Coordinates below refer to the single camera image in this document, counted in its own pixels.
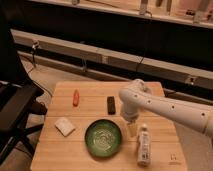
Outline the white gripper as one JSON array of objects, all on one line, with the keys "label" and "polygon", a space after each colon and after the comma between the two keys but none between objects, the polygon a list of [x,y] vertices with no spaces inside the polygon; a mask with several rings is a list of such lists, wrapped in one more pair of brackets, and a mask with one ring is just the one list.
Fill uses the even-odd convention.
[{"label": "white gripper", "polygon": [[121,107],[121,116],[129,122],[127,124],[131,137],[137,135],[137,123],[135,122],[139,116],[138,109],[123,104]]}]

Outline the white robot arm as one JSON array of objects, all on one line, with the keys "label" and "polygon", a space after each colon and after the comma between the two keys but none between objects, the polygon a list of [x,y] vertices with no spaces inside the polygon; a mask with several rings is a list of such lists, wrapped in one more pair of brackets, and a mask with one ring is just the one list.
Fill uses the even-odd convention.
[{"label": "white robot arm", "polygon": [[119,90],[121,115],[134,122],[145,109],[213,138],[213,106],[153,95],[141,79]]}]

